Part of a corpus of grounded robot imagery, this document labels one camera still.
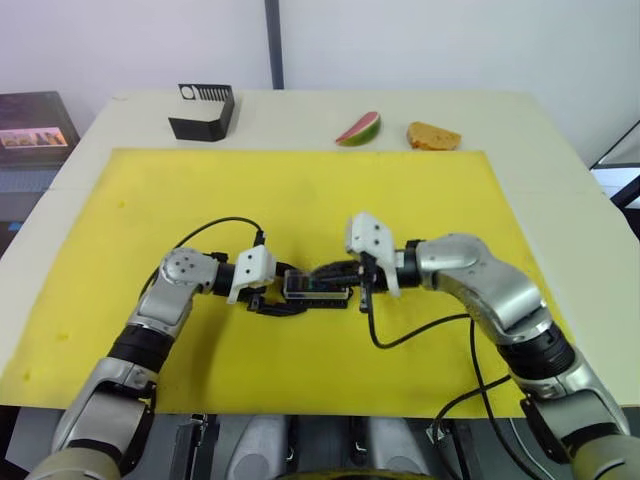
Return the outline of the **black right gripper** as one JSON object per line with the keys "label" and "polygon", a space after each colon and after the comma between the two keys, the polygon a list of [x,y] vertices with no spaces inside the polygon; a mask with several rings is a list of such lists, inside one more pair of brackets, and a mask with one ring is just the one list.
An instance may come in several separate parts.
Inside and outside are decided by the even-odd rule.
{"label": "black right gripper", "polygon": [[372,297],[388,291],[383,269],[368,253],[361,253],[358,260],[340,260],[315,268],[312,275],[322,278],[331,289],[350,289],[360,286],[359,311],[369,313],[373,308]]}

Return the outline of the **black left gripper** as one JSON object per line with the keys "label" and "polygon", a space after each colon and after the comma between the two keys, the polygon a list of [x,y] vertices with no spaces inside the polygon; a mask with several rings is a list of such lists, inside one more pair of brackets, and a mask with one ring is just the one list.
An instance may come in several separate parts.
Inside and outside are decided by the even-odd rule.
{"label": "black left gripper", "polygon": [[251,291],[248,301],[248,310],[260,315],[271,317],[289,317],[306,312],[309,307],[295,303],[269,303],[266,299],[266,291],[272,285],[278,273],[287,271],[301,272],[301,269],[276,260],[261,260],[244,268],[245,283]]}

